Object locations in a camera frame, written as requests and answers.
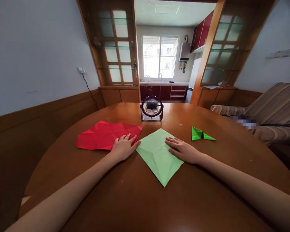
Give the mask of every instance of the kitchen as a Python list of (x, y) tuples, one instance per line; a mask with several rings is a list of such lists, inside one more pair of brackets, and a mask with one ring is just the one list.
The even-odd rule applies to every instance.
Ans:
[(190, 102), (215, 6), (135, 1), (141, 100)]

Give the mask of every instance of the fan base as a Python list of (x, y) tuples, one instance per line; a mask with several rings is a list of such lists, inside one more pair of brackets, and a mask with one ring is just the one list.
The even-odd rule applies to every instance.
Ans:
[(142, 121), (161, 121), (163, 117), (163, 109), (161, 111), (161, 114), (155, 116), (155, 117), (149, 117), (147, 115), (144, 115), (142, 110), (141, 110), (141, 119)]

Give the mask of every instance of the green origami paper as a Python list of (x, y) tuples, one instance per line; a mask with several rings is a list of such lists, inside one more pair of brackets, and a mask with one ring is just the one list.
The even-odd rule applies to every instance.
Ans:
[(202, 130), (199, 130), (198, 128), (195, 128), (195, 127), (192, 127), (191, 137), (192, 137), (192, 141), (199, 140), (202, 137), (207, 140), (216, 140), (210, 137), (209, 135), (205, 134)]
[(141, 139), (142, 143), (136, 149), (164, 187), (184, 163), (168, 151), (170, 146), (164, 142), (166, 137), (174, 138), (165, 130), (159, 129)]

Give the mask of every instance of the paper on counter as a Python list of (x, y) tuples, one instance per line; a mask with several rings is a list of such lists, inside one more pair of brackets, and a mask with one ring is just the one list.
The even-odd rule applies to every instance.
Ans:
[(208, 88), (208, 89), (221, 88), (221, 86), (217, 86), (217, 85), (206, 85), (206, 86), (203, 86), (203, 87)]

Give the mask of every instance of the wooden cabinet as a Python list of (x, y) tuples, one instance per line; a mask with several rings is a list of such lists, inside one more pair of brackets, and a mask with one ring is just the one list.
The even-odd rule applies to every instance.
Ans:
[(171, 98), (171, 85), (162, 85), (160, 87), (160, 100), (169, 101)]
[(229, 102), (235, 93), (235, 87), (226, 87), (220, 89), (202, 89), (198, 106), (210, 109), (212, 105), (229, 105)]
[(209, 27), (210, 27), (210, 23), (212, 22), (213, 14), (214, 14), (214, 11), (212, 11), (212, 13), (210, 13), (204, 19), (204, 25), (203, 25), (203, 29), (202, 29), (202, 34), (201, 34), (201, 38), (200, 38), (199, 47), (203, 46), (205, 44), (205, 42), (206, 42), (206, 38), (208, 36)]
[(105, 106), (121, 103), (120, 91), (118, 89), (101, 89)]
[(184, 101), (186, 99), (187, 85), (141, 85), (141, 100), (148, 96), (156, 96), (161, 101)]
[(188, 86), (186, 86), (185, 95), (184, 95), (184, 101), (186, 100), (187, 92), (188, 92)]
[(191, 52), (202, 47), (208, 36), (210, 23), (212, 22), (214, 11), (212, 11), (194, 30)]
[(139, 88), (137, 86), (100, 86), (106, 106), (121, 102), (140, 102)]
[(191, 43), (191, 48), (190, 48), (190, 53), (195, 49), (194, 48), (194, 41), (196, 39), (197, 28), (198, 28), (198, 26), (196, 26), (194, 28), (193, 37), (192, 37), (192, 43)]
[(213, 89), (213, 90), (203, 89), (198, 106), (201, 106), (206, 109), (210, 109), (210, 107), (215, 102), (218, 92), (219, 92), (218, 89)]
[(219, 90), (219, 93), (214, 102), (215, 105), (229, 105), (229, 102), (235, 93), (235, 89), (232, 90)]
[(196, 50), (199, 47), (202, 29), (203, 29), (204, 20), (197, 26), (196, 36), (193, 44), (193, 50)]
[(120, 90), (121, 102), (140, 102), (139, 90)]
[(184, 101), (186, 99), (186, 94), (188, 86), (186, 85), (172, 85), (171, 89), (171, 101)]
[(141, 101), (142, 101), (146, 97), (149, 96), (149, 85), (141, 85), (140, 86), (140, 92), (141, 92)]
[(160, 85), (150, 85), (149, 86), (149, 95), (156, 96), (160, 98)]

